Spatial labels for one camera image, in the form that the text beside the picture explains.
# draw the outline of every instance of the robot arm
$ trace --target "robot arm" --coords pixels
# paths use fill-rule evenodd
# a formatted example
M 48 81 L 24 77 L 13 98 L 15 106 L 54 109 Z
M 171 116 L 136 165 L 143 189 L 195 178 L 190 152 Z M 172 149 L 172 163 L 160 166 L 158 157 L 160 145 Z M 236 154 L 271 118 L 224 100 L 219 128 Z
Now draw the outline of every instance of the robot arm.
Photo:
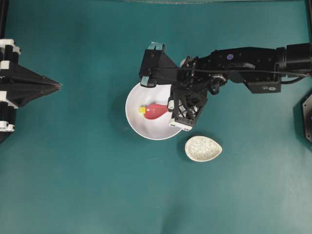
M 139 76 L 141 86 L 171 84 L 168 110 L 171 126 L 189 131 L 207 102 L 207 92 L 219 93 L 228 80 L 243 83 L 252 93 L 278 93 L 282 84 L 294 83 L 312 72 L 312 45 L 264 49 L 244 47 L 216 50 L 203 58 L 187 57 L 177 67 L 164 53 L 165 46 L 152 43 L 145 50 Z M 282 77 L 298 77 L 282 81 Z
M 20 48 L 4 39 L 8 3 L 0 0 L 0 144 L 15 131 L 19 107 L 60 90 L 59 83 L 18 64 Z

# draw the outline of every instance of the cable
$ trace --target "cable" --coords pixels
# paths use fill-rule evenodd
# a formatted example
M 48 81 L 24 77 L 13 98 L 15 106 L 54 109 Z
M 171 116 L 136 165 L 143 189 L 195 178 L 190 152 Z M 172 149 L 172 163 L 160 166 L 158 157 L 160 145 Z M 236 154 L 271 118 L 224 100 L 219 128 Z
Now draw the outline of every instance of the cable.
M 185 67 L 156 67 L 152 68 L 151 70 L 162 70 L 162 69 L 173 69 L 173 70 L 184 70 L 184 71 L 195 71 L 195 72 L 203 72 L 203 73 L 232 73 L 232 72 L 239 72 L 239 73 L 270 73 L 270 74 L 279 74 L 279 75 L 290 75 L 290 76 L 298 76 L 301 78 L 304 77 L 312 77 L 311 75 L 301 74 L 301 73 L 294 73 L 294 72 L 275 72 L 275 71 L 265 71 L 265 70 L 203 70 L 203 69 L 192 69 L 192 68 L 185 68 Z
M 304 77 L 299 77 L 297 79 L 293 79 L 293 80 L 290 80 L 290 81 L 281 81 L 281 84 L 293 84 L 293 83 L 296 83 L 300 80 L 302 80 Z

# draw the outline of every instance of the yellow tip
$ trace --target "yellow tip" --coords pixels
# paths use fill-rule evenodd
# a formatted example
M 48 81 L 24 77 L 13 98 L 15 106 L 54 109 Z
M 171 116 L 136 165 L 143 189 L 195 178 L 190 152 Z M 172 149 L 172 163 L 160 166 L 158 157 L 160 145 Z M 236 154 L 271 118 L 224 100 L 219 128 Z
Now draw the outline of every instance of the yellow tip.
M 146 113 L 146 107 L 145 106 L 140 107 L 140 113 L 142 113 L 142 114 Z

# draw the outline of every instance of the light blue tape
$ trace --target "light blue tape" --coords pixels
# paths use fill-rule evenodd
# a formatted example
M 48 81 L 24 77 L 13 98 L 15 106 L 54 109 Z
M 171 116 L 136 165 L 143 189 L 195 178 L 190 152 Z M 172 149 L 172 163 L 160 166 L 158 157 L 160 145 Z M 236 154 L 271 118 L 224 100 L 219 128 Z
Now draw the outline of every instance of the light blue tape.
M 142 77 L 142 79 L 141 79 L 141 85 L 147 87 L 148 79 L 149 79 L 149 77 Z
M 162 43 L 157 43 L 157 42 L 152 42 L 149 47 L 148 47 L 148 50 L 162 50 L 162 47 L 163 47 L 164 44 Z

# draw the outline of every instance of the white bowl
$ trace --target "white bowl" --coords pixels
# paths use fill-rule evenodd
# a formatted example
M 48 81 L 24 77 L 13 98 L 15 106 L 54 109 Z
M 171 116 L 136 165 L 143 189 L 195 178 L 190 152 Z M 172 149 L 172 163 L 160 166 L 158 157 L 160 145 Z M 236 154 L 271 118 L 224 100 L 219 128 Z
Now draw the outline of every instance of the white bowl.
M 126 101 L 126 117 L 139 135 L 150 140 L 165 140 L 178 134 L 182 129 L 169 126 L 172 113 L 167 112 L 157 119 L 146 119 L 139 112 L 141 106 L 151 103 L 167 105 L 171 85 L 157 85 L 145 88 L 137 84 L 129 93 Z

